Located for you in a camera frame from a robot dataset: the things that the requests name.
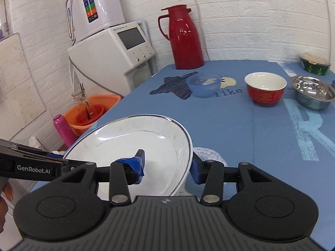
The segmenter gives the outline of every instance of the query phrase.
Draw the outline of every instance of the black star pattern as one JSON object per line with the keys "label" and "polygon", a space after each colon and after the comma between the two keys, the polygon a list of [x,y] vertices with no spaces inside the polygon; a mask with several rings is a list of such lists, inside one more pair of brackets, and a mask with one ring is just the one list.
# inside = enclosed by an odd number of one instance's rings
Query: black star pattern
{"label": "black star pattern", "polygon": [[191,90],[186,84],[186,79],[196,73],[198,72],[188,73],[182,77],[180,76],[165,77],[164,84],[161,85],[158,89],[151,91],[150,94],[152,95],[157,93],[172,92],[180,99],[186,100],[192,94]]}

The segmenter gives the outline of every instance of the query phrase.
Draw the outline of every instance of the pink thermos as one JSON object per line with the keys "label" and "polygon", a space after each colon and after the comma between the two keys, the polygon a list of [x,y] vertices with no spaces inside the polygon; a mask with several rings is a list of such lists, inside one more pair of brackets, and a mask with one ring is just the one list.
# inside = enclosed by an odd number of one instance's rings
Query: pink thermos
{"label": "pink thermos", "polygon": [[53,121],[54,121],[54,127],[56,128],[58,134],[61,136],[66,146],[70,147],[72,144],[74,144],[78,138],[73,133],[71,127],[69,126],[64,116],[58,114],[55,116]]}

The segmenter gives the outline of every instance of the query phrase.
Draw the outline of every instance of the table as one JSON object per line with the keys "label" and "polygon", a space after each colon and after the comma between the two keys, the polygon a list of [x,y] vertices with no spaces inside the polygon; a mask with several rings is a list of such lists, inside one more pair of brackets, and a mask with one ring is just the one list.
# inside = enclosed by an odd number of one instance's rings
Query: table
{"label": "table", "polygon": [[[164,84],[164,78],[195,71],[220,73],[236,80],[236,84],[207,99],[190,96],[183,100],[187,95],[181,93],[180,98],[172,92],[150,94]],[[232,167],[242,161],[250,162],[312,197],[319,208],[312,238],[331,250],[335,245],[334,105],[319,112],[302,108],[290,84],[275,106],[254,104],[244,83],[244,77],[253,72],[276,73],[287,81],[295,74],[315,76],[304,71],[299,63],[221,60],[208,61],[194,70],[176,70],[169,65],[133,90],[92,129],[135,114],[161,114],[177,120],[190,133],[194,147],[215,150]],[[319,78],[331,84],[335,74],[329,72]],[[185,188],[200,196],[203,186],[194,184],[189,175]],[[233,183],[225,184],[224,199],[235,193]]]}

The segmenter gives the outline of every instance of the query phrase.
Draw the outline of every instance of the translucent blue bowl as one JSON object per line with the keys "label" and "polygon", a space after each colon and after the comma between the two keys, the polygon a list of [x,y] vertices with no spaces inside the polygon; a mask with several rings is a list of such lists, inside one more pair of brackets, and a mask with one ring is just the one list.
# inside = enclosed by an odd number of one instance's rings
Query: translucent blue bowl
{"label": "translucent blue bowl", "polygon": [[221,79],[219,74],[197,73],[187,78],[186,83],[193,96],[208,98],[220,88]]}

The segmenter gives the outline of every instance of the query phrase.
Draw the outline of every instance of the red thermos jug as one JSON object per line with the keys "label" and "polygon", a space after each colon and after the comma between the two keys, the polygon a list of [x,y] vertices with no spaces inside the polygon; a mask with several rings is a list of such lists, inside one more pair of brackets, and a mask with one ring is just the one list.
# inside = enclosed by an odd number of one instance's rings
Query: red thermos jug
{"label": "red thermos jug", "polygon": [[[186,5],[174,5],[162,10],[169,14],[158,17],[158,26],[164,37],[171,42],[175,67],[178,70],[195,69],[204,64],[197,28],[189,16],[190,8]],[[169,36],[160,27],[160,19],[170,18]]]}

